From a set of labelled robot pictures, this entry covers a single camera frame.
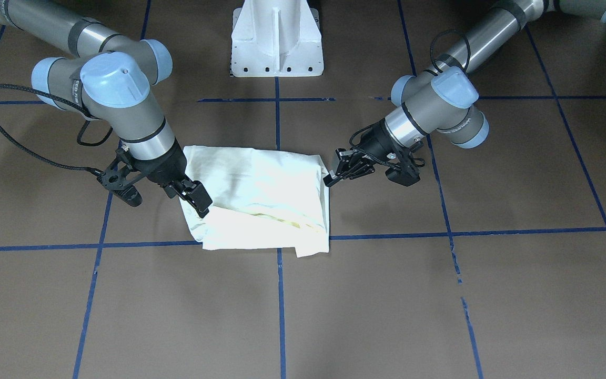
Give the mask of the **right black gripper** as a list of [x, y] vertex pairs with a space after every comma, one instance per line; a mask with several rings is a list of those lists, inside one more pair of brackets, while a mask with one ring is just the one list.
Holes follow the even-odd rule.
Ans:
[[163, 188], [168, 197], [180, 197], [195, 209], [200, 218], [205, 218], [212, 199], [202, 182], [188, 178], [186, 165], [187, 159], [178, 143], [153, 160], [137, 160], [123, 146], [116, 149], [116, 158], [108, 168], [98, 173], [98, 182], [126, 204], [136, 207], [143, 199], [135, 183], [147, 178]]

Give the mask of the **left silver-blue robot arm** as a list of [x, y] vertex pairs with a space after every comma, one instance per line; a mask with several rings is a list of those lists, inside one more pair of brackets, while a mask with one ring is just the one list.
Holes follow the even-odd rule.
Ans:
[[476, 108], [479, 94], [469, 80], [488, 58], [527, 23], [547, 12], [591, 17], [606, 23], [606, 1], [498, 1], [486, 16], [447, 51], [435, 55], [430, 45], [430, 67], [418, 75], [398, 79], [390, 93], [395, 109], [357, 131], [358, 143], [349, 139], [349, 149], [337, 149], [334, 168], [323, 179], [332, 187], [344, 179], [358, 179], [387, 168], [394, 183], [411, 186], [419, 180], [424, 161], [414, 153], [423, 140], [438, 132], [459, 148], [483, 143], [490, 127]]

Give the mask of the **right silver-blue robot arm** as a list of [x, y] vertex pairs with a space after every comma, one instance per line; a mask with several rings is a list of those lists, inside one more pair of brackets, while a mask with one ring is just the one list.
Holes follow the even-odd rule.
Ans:
[[0, 1], [0, 24], [69, 53], [68, 58], [38, 62], [31, 87], [0, 88], [35, 94], [57, 109], [79, 113], [86, 122], [104, 120], [119, 137], [121, 147], [105, 170], [82, 166], [82, 171], [130, 206], [142, 203], [135, 183], [146, 178], [168, 197], [188, 202], [200, 217], [208, 214], [211, 197], [201, 182], [186, 175], [183, 149], [152, 92], [173, 69], [166, 46], [132, 40], [52, 1]]

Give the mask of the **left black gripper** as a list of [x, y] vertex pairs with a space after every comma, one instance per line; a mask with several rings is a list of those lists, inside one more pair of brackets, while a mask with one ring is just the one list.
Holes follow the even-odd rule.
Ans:
[[351, 149], [337, 149], [336, 168], [323, 177], [326, 187], [332, 187], [342, 180], [353, 180], [373, 174], [375, 165], [387, 168], [388, 180], [402, 186], [411, 186], [419, 182], [419, 169], [425, 166], [423, 158], [413, 156], [423, 147], [418, 140], [411, 147], [404, 147], [392, 139], [386, 122], [380, 120], [358, 130], [349, 139]]

